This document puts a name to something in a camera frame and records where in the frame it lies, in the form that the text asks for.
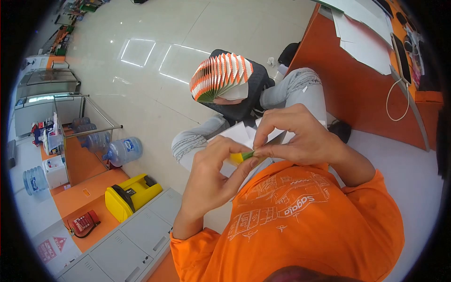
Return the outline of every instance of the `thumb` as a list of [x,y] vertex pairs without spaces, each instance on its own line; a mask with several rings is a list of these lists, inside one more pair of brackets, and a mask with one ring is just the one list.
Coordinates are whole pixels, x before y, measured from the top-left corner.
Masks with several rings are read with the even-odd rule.
[[293,154],[292,148],[289,145],[264,145],[255,150],[254,157],[279,157],[289,160]]
[[238,165],[236,170],[230,175],[229,179],[225,182],[222,193],[223,197],[229,200],[238,192],[239,187],[246,179],[251,170],[258,164],[259,159],[256,157],[250,157],[241,164]]

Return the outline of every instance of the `orange t-shirt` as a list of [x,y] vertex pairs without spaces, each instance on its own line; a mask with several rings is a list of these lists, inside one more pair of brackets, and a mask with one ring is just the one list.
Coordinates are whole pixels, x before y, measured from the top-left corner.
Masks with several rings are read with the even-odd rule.
[[171,233],[181,281],[263,281],[291,265],[381,281],[404,246],[400,211],[379,171],[368,183],[339,187],[319,166],[270,165],[232,201],[222,235],[205,228],[179,240]]

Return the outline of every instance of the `smartphone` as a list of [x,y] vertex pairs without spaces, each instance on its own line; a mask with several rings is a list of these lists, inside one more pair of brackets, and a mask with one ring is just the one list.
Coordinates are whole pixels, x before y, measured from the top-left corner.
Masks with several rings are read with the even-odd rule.
[[405,54],[404,44],[393,33],[391,33],[390,35],[391,42],[393,43],[393,47],[395,49],[396,58],[398,60],[399,74],[405,83],[411,85],[412,80],[410,78],[409,62],[407,61],[407,55]]

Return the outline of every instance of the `white box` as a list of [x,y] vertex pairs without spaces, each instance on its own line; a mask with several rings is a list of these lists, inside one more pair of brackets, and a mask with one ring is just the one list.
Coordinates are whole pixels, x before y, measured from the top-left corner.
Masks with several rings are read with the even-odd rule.
[[42,168],[46,176],[49,189],[56,188],[69,182],[65,163],[61,156],[52,157],[42,161]]

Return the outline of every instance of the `cabinet handle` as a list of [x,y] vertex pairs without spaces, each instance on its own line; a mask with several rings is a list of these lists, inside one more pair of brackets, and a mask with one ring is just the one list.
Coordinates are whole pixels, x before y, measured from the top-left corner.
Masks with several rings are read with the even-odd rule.
[[153,251],[155,251],[156,252],[156,250],[161,246],[161,244],[163,244],[163,242],[166,240],[166,237],[165,236],[163,236],[159,241],[158,241],[158,243],[155,245],[155,247],[153,247]]
[[132,273],[125,279],[125,282],[132,282],[132,281],[134,281],[134,280],[132,280],[132,279],[133,279],[133,276],[135,276],[135,275],[138,273],[138,271],[139,271],[139,267],[136,267],[136,268],[132,271]]

